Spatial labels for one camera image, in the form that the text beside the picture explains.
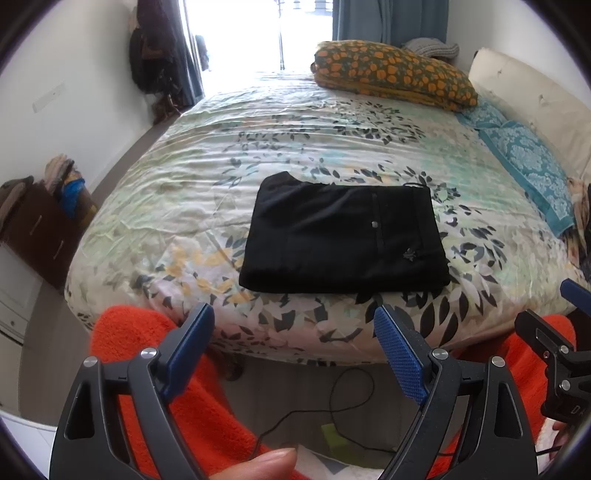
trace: metal screw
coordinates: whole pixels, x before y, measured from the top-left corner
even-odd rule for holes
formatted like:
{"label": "metal screw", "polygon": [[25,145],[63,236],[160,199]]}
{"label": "metal screw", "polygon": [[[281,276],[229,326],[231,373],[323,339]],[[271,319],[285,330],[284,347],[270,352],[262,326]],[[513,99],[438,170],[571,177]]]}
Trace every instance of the metal screw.
{"label": "metal screw", "polygon": [[158,351],[154,347],[149,346],[148,348],[144,348],[139,355],[141,358],[152,358],[153,356],[156,356],[157,353]]}
{"label": "metal screw", "polygon": [[93,365],[96,365],[96,363],[99,361],[99,359],[95,356],[89,356],[87,358],[85,358],[84,362],[82,362],[82,364],[85,367],[92,367]]}
{"label": "metal screw", "polygon": [[503,368],[505,366],[505,360],[501,356],[494,356],[491,361],[495,367]]}
{"label": "metal screw", "polygon": [[447,350],[444,350],[443,348],[436,348],[433,351],[433,356],[437,360],[445,360],[449,356],[449,353],[447,353]]}

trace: fingernail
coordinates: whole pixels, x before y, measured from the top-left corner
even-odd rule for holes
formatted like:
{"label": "fingernail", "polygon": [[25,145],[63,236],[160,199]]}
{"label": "fingernail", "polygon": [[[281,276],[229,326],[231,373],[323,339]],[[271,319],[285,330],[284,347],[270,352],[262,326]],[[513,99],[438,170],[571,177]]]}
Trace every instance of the fingernail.
{"label": "fingernail", "polygon": [[263,453],[262,455],[259,455],[258,457],[256,457],[252,461],[253,462],[269,462],[270,460],[277,460],[279,458],[285,457],[295,451],[296,451],[295,448],[282,448],[281,450],[272,450],[270,452]]}

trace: blue patterned pillowcase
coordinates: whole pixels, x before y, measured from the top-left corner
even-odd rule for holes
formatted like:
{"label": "blue patterned pillowcase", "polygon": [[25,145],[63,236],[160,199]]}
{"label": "blue patterned pillowcase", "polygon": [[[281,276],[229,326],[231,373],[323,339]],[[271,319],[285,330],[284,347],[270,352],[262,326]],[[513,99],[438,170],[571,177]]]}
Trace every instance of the blue patterned pillowcase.
{"label": "blue patterned pillowcase", "polygon": [[480,137],[537,205],[553,234],[574,225],[566,174],[542,140],[514,121],[481,129]]}
{"label": "blue patterned pillowcase", "polygon": [[456,113],[457,119],[462,125],[477,130],[481,128],[500,127],[507,119],[499,109],[491,104],[482,95],[478,96],[478,105],[461,113]]}

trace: floral bedsheet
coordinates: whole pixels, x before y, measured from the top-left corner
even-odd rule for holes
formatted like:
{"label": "floral bedsheet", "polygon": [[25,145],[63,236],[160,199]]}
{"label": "floral bedsheet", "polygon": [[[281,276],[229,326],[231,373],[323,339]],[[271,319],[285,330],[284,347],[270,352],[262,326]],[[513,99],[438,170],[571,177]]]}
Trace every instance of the floral bedsheet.
{"label": "floral bedsheet", "polygon": [[[428,186],[452,283],[373,296],[241,288],[258,186],[284,170],[323,183]],[[522,188],[453,113],[278,74],[199,103],[129,169],[80,243],[66,299],[89,329],[116,304],[178,323],[205,301],[220,349],[354,364],[385,361],[372,324],[379,298],[430,345],[454,348],[509,330],[526,308],[568,311],[558,292],[567,277],[586,284]]]}

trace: white headboard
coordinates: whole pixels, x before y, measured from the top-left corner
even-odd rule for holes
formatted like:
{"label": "white headboard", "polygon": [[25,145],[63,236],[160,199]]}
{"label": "white headboard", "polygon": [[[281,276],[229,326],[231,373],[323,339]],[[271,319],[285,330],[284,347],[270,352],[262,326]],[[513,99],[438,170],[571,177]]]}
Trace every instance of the white headboard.
{"label": "white headboard", "polygon": [[479,50],[470,81],[508,119],[528,125],[568,176],[591,182],[591,110],[536,69],[489,48]]}

